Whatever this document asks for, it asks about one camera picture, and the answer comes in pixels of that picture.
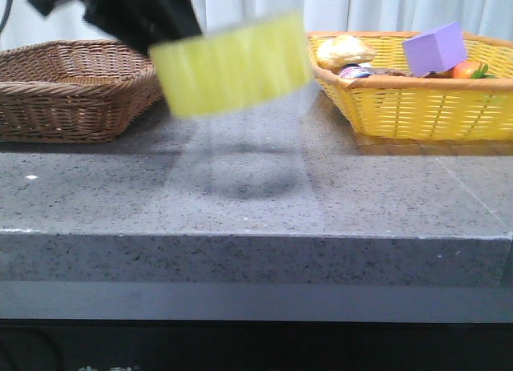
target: granite surface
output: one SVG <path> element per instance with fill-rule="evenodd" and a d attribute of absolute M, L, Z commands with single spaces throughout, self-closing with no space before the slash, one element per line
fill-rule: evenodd
<path fill-rule="evenodd" d="M 0 280 L 513 282 L 513 148 L 352 134 L 315 84 L 116 141 L 0 143 Z"/>

